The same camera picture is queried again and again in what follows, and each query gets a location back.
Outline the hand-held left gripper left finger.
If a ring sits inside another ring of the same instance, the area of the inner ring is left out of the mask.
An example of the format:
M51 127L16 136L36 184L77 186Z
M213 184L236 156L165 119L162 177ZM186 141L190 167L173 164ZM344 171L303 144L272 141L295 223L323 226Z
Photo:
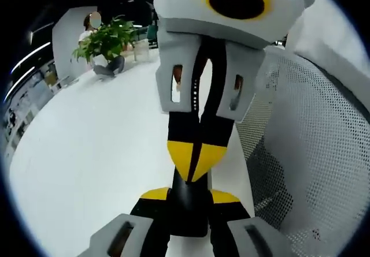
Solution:
M172 188L140 196L128 214L120 214L95 232L90 256L165 256L171 239Z

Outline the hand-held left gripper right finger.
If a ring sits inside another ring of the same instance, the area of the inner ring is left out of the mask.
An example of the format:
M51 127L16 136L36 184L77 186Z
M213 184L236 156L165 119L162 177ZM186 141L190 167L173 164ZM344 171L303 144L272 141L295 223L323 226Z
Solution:
M251 217L231 193L212 189L210 242L214 256L291 256L285 235L259 217Z

